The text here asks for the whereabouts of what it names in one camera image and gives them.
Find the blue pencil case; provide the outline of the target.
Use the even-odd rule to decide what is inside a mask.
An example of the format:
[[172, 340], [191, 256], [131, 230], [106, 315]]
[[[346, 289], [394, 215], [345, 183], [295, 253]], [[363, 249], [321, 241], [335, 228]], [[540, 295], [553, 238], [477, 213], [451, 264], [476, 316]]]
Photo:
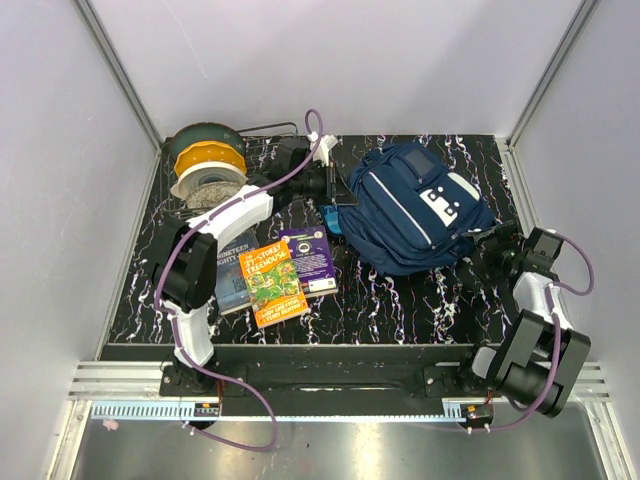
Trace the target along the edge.
[[338, 207], [336, 205], [321, 205], [319, 212], [327, 232], [334, 237], [341, 237], [343, 232], [339, 226]]

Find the purple treehouse paperback book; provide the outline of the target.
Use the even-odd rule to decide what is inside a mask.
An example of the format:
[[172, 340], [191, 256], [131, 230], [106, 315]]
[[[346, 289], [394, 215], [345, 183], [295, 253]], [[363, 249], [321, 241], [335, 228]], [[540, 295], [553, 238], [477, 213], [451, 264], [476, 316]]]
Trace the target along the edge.
[[307, 298], [337, 292], [335, 269], [323, 226], [281, 230], [279, 239], [284, 240], [289, 247]]

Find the navy blue student backpack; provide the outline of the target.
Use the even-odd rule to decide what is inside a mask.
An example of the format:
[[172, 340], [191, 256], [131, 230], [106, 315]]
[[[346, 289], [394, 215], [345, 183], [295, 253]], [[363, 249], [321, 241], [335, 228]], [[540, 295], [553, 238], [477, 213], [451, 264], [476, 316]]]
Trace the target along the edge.
[[380, 274], [452, 266], [473, 252], [473, 234], [497, 225], [479, 190], [418, 143], [371, 150], [348, 184], [357, 204], [337, 208], [339, 228]]

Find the orange treehouse paperback book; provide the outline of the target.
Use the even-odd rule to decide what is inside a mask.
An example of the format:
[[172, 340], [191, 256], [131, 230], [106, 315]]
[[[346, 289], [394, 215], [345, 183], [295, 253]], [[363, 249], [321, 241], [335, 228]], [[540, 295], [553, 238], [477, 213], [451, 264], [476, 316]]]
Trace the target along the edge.
[[239, 263], [259, 329], [310, 311], [285, 240], [240, 254]]

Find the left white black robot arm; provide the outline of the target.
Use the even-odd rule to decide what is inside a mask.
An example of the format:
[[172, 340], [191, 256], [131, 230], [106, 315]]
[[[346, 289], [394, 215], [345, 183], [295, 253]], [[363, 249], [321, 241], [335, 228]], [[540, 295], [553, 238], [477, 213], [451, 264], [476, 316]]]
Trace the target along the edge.
[[153, 308], [170, 321], [174, 369], [196, 396], [229, 382], [209, 365], [214, 357], [207, 304], [217, 286], [218, 257], [242, 233], [269, 219], [298, 196], [340, 205], [351, 195], [337, 172], [333, 135], [311, 133], [280, 141], [271, 163], [250, 175], [219, 205], [188, 220], [169, 218], [150, 256]]

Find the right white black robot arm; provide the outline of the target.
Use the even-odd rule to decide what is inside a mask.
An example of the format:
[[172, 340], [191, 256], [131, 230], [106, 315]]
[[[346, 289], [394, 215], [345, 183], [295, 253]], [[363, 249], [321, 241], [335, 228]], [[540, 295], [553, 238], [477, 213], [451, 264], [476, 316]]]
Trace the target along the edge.
[[505, 397], [523, 417], [557, 416], [566, 405], [591, 349], [588, 336], [574, 330], [560, 304], [567, 291], [584, 297], [595, 284], [587, 270], [584, 289], [562, 282], [554, 264], [573, 240], [551, 229], [534, 228], [523, 235], [512, 223], [464, 234], [472, 245], [459, 265], [466, 283], [503, 288], [503, 300], [515, 308], [502, 343], [476, 344], [454, 371], [454, 384], [466, 396], [481, 391]]

